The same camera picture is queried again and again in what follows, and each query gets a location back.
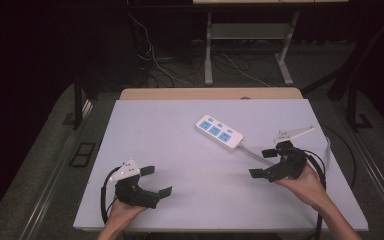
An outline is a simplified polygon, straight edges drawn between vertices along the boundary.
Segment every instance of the floor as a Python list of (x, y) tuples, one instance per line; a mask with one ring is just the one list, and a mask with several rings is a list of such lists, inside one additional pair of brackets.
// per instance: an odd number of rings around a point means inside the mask
[[(187, 60), (157, 52), (156, 60), (160, 66), (152, 67), (148, 82), (143, 87), (207, 87), (203, 77), (203, 44), (194, 42), (194, 46), (193, 57)], [(294, 81), (293, 87), (306, 87), (331, 73), (345, 62), (353, 48), (352, 43), (292, 45), (286, 64)], [(212, 87), (286, 87), (274, 59), (274, 53), (279, 49), (278, 42), (215, 43), (212, 47)], [(326, 96), (330, 84), (304, 97), (310, 100), (350, 185), (353, 182), (355, 158), (357, 168), (352, 190), (369, 223), (369, 231), (360, 232), (360, 235), (364, 239), (384, 239), (384, 184), (379, 184), (372, 173), (375, 166), (384, 179), (384, 119), (370, 100), (360, 94), (358, 114), (366, 115), (373, 128), (353, 132), (344, 120), (345, 97), (332, 102)], [(84, 121), (78, 130), (73, 131), (73, 92), (72, 86), (69, 87), (55, 104), (48, 122), (0, 204), (0, 239), (96, 239), (98, 235), (96, 232), (74, 229), (72, 225), (106, 123), (120, 93), (106, 91), (98, 99), (87, 101), (83, 111)], [(70, 167), (69, 162), (80, 143), (95, 143), (96, 147), (87, 167)], [(279, 237), (293, 240), (307, 239), (309, 235), (282, 233)], [(168, 235), (165, 238), (182, 236)], [(272, 239), (262, 235), (241, 234), (220, 235), (217, 239), (232, 238)], [(322, 239), (331, 239), (331, 236), (325, 232)]]

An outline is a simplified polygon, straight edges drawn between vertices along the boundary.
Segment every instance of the black cable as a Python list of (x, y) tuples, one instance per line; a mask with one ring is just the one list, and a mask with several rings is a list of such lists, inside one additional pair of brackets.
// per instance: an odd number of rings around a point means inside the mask
[[(313, 165), (313, 167), (316, 169), (316, 172), (317, 174), (319, 175), (319, 179), (320, 179), (320, 183), (322, 184), (324, 190), (326, 191), (326, 176), (325, 174), (323, 173), (322, 169), (320, 168), (320, 166), (317, 164), (317, 161), (313, 158), (313, 156), (311, 155), (307, 155), (307, 160), (311, 163), (311, 165)], [(319, 240), (320, 239), (320, 235), (321, 235), (321, 230), (322, 230), (322, 221), (323, 221), (323, 218), (322, 216), (320, 215), (320, 213), (317, 214), (317, 224), (316, 224), (316, 233), (315, 233), (315, 239), (316, 240)]]
[(107, 207), (107, 216), (108, 216), (108, 211), (110, 210), (110, 207), (114, 204), (114, 202), (116, 201), (116, 200), (118, 200), (118, 198), (117, 197), (115, 197), (114, 198), (114, 200), (111, 202), (111, 204)]
[[(172, 76), (168, 75), (166, 72), (164, 72), (163, 70), (161, 69), (158, 69), (158, 68), (153, 68), (152, 70), (155, 70), (155, 71), (158, 71), (160, 73), (164, 73), (164, 76), (168, 77), (168, 79), (170, 79), (170, 82), (171, 82), (171, 88), (174, 88), (174, 79)], [(168, 85), (166, 85), (163, 81), (161, 81), (159, 78), (157, 78), (156, 76), (153, 76), (156, 80), (159, 80), (161, 84), (163, 84), (164, 86), (166, 87), (170, 87)]]
[(160, 87), (159, 84), (158, 84), (158, 80), (157, 80), (154, 76), (151, 76), (151, 75), (148, 74), (148, 77), (151, 78), (151, 79), (154, 79), (155, 84), (157, 85), (157, 86), (156, 86), (157, 88)]
[(105, 207), (106, 204), (106, 195), (107, 195), (107, 183), (110, 177), (118, 170), (120, 167), (114, 168), (105, 178), (104, 185), (101, 187), (101, 216), (104, 223), (107, 223), (108, 220), (108, 214), (107, 214), (107, 208)]
[(323, 166), (323, 174), (324, 175), (326, 175), (326, 166), (325, 166), (325, 164), (324, 164), (324, 162), (322, 161), (322, 159), (317, 155), (317, 154), (315, 154), (315, 153), (313, 153), (313, 152), (311, 152), (311, 151), (308, 151), (308, 150), (303, 150), (304, 152), (306, 152), (306, 153), (310, 153), (310, 154), (312, 154), (313, 156), (316, 156), (317, 157), (317, 159), (319, 160), (319, 162), (322, 164), (322, 166)]
[(161, 73), (164, 73), (169, 79), (170, 79), (170, 81), (171, 81), (171, 83), (172, 83), (172, 86), (173, 86), (173, 88), (175, 87), (175, 85), (174, 85), (174, 81), (176, 80), (177, 82), (180, 82), (180, 83), (182, 83), (182, 84), (187, 84), (187, 85), (189, 85), (190, 87), (195, 87), (195, 83), (191, 80), (191, 79), (189, 79), (188, 77), (181, 77), (181, 78), (185, 78), (186, 80), (185, 81), (181, 81), (179, 78), (177, 78), (177, 77), (173, 77), (173, 76), (171, 76), (170, 74), (168, 74), (164, 69), (162, 69), (162, 68), (153, 68), (153, 70), (155, 70), (155, 71), (158, 71), (158, 72), (161, 72)]
[(172, 69), (168, 68), (168, 67), (164, 67), (164, 66), (161, 66), (162, 68), (164, 68), (165, 70), (171, 72), (173, 75), (176, 75), (176, 77), (187, 77), (187, 76), (193, 76), (193, 75), (196, 75), (202, 68), (202, 66), (204, 65), (204, 59), (202, 59), (200, 61), (200, 64), (198, 66), (198, 68), (195, 70), (195, 71), (192, 71), (190, 73), (183, 73), (183, 74), (180, 74), (180, 73), (177, 73), (175, 71), (173, 71)]
[(357, 178), (357, 161), (355, 159), (355, 156), (354, 156), (354, 152), (352, 151), (350, 145), (347, 143), (347, 141), (345, 141), (345, 139), (339, 135), (337, 132), (335, 132), (333, 129), (329, 128), (328, 126), (326, 125), (323, 125), (323, 124), (320, 124), (321, 127), (329, 130), (330, 132), (332, 132), (334, 135), (336, 135), (344, 144), (345, 146), (347, 147), (349, 153), (351, 154), (351, 159), (352, 159), (352, 162), (353, 162), (353, 175), (352, 175), (352, 180), (351, 180), (351, 183), (350, 183), (350, 188), (354, 188), (354, 184), (355, 184), (355, 180)]

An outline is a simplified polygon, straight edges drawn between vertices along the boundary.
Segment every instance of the gray carpet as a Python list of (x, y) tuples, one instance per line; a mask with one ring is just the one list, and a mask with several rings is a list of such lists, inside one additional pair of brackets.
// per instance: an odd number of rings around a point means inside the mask
[[(254, 45), (236, 48), (223, 44), (213, 48), (213, 87), (264, 86), (262, 83), (238, 73), (229, 60), (220, 53), (229, 56), (246, 74), (273, 87), (284, 86), (273, 57), (279, 45), (257, 42)], [(286, 63), (294, 80), (294, 86), (305, 87), (329, 74), (347, 59), (352, 49), (353, 45), (346, 43), (291, 46)], [(161, 62), (161, 66), (168, 69), (167, 71), (170, 71), (170, 74), (178, 74), (179, 80), (192, 81), (195, 87), (205, 87), (201, 66), (203, 53), (199, 50), (202, 50), (202, 47), (198, 45), (194, 54), (195, 58), (191, 62), (176, 61), (176, 59), (174, 61), (161, 59), (159, 62)], [(167, 57), (169, 55), (159, 53), (159, 56)], [(149, 79), (149, 87), (156, 87), (157, 82), (159, 87), (171, 84), (170, 80), (160, 71), (152, 70), (151, 75), (154, 78)], [(188, 87), (178, 81), (174, 81), (174, 85), (175, 87)], [(349, 183), (353, 176), (353, 162), (346, 144), (351, 147), (355, 155), (357, 175), (353, 192), (370, 228), (369, 232), (361, 232), (361, 236), (364, 239), (384, 239), (384, 201), (366, 171), (362, 154), (359, 153), (358, 147), (353, 141), (352, 134), (354, 133), (349, 131), (345, 123), (345, 99), (339, 102), (329, 101), (326, 97), (329, 85), (326, 84), (316, 89), (306, 97), (310, 100), (319, 122), (325, 126), (323, 130), (331, 141), (332, 151)], [(73, 112), (72, 87), (62, 94), (0, 204), (0, 239), (18, 239), (21, 236), (29, 216), (34, 211), (35, 204), (39, 203), (40, 206), (41, 202), (37, 201), (43, 194), (43, 189), (47, 187), (48, 180), (55, 176), (54, 169), (58, 168), (59, 164), (61, 173), (56, 176), (55, 185), (46, 188), (53, 189), (52, 194), (45, 194), (50, 200), (49, 205), (44, 206), (44, 211), (35, 224), (36, 227), (29, 232), (30, 235), (24, 234), (24, 239), (96, 239), (98, 233), (76, 230), (72, 225), (93, 167), (94, 157), (103, 138), (114, 101), (118, 96), (119, 93), (114, 92), (102, 93), (100, 99), (93, 101), (93, 108), (81, 128), (73, 131), (72, 126), (62, 125), (67, 114)], [(384, 175), (384, 119), (364, 95), (359, 96), (358, 113), (365, 114), (374, 126), (372, 129), (360, 130), (357, 135), (367, 146)], [(89, 165), (86, 168), (69, 167), (69, 161), (82, 142), (96, 144)], [(279, 236), (285, 240), (306, 239), (308, 233), (283, 233)], [(232, 236), (219, 236), (218, 238), (212, 236), (212, 239), (232, 239)], [(330, 234), (323, 233), (323, 239), (331, 239)]]

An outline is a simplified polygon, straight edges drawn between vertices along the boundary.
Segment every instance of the desk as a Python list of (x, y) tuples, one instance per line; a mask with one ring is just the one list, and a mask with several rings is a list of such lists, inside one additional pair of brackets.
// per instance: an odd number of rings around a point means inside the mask
[[(262, 10), (262, 11), (293, 11), (299, 12), (303, 10), (311, 9), (341, 9), (345, 4), (346, 0), (314, 0), (314, 1), (304, 1), (304, 0), (286, 0), (286, 1), (275, 1), (275, 0), (248, 0), (248, 1), (238, 1), (238, 0), (195, 0), (186, 4), (151, 4), (146, 5), (126, 5), (126, 2), (106, 2), (106, 1), (77, 1), (77, 0), (65, 0), (57, 1), (58, 8), (62, 9), (65, 14), (71, 13), (82, 13), (82, 14), (91, 14), (96, 15), (96, 13), (109, 13), (112, 14), (114, 11), (121, 14), (125, 13), (155, 13), (155, 12), (235, 12), (238, 14), (246, 14), (250, 10)], [(209, 48), (207, 48), (207, 61), (206, 61), (206, 79), (208, 80), (207, 85), (211, 85), (212, 74), (211, 74), (211, 64), (209, 65), (208, 59), (210, 59)], [(280, 53), (280, 59), (284, 58), (286, 51)], [(72, 64), (74, 76), (79, 75), (79, 69), (77, 69), (76, 61), (73, 61)], [(283, 64), (280, 62), (280, 70), (283, 69)], [(78, 127), (82, 120), (81, 111), (81, 89), (80, 81), (76, 78), (75, 83), (75, 128)]]
[[(140, 179), (142, 188), (158, 191), (173, 186), (173, 193), (162, 199), (156, 209), (142, 213), (128, 231), (314, 229), (317, 213), (311, 207), (285, 188), (250, 177), (248, 169), (267, 166), (240, 149), (233, 153), (226, 151), (194, 129), (204, 114), (217, 116), (243, 133), (246, 145), (254, 152), (274, 147), (279, 126), (286, 128), (282, 130), (305, 127), (303, 124), (314, 126), (314, 131), (294, 140), (294, 145), (323, 159), (330, 157), (328, 193), (355, 229), (367, 230), (367, 221), (333, 154), (326, 149), (326, 139), (308, 101), (294, 88), (123, 91), (114, 107), (74, 227), (84, 230), (103, 227), (100, 187), (109, 171), (133, 157), (141, 167), (156, 166), (154, 174)], [(109, 184), (107, 205), (113, 195), (114, 186)]]
[[(348, 0), (193, 0), (194, 4), (231, 4), (231, 3), (326, 3), (347, 2)], [(279, 53), (275, 54), (280, 73), (286, 85), (292, 85), (293, 81), (285, 63), (286, 53), (295, 31), (299, 11), (292, 14), (289, 23), (212, 23), (211, 12), (207, 16), (207, 39), (205, 57), (205, 85), (213, 85), (211, 66), (211, 39), (282, 39), (283, 46)]]

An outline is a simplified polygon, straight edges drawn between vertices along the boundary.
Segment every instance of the metal stand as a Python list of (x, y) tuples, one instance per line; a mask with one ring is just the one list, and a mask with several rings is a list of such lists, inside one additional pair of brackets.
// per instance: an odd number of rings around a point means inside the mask
[(299, 12), (294, 12), (289, 23), (265, 23), (265, 24), (213, 24), (211, 12), (207, 19), (207, 41), (205, 56), (205, 85), (213, 85), (211, 69), (211, 39), (283, 39), (283, 47), (275, 54), (277, 64), (286, 85), (292, 85), (293, 81), (285, 63), (285, 56), (291, 44)]
[(80, 77), (78, 73), (74, 73), (74, 130), (79, 128), (83, 120), (82, 113), (82, 88), (80, 86)]
[(331, 80), (335, 80), (328, 92), (328, 96), (331, 100), (340, 100), (345, 92), (348, 91), (347, 122), (354, 131), (358, 131), (358, 128), (371, 127), (368, 120), (364, 117), (362, 118), (363, 124), (356, 123), (357, 92), (361, 84), (357, 78), (357, 74), (361, 70), (364, 60), (383, 33), (384, 25), (376, 30), (374, 34), (373, 32), (365, 32), (364, 35), (360, 37), (360, 41), (357, 43), (351, 56), (339, 69), (301, 89), (301, 93), (305, 95), (317, 87)]

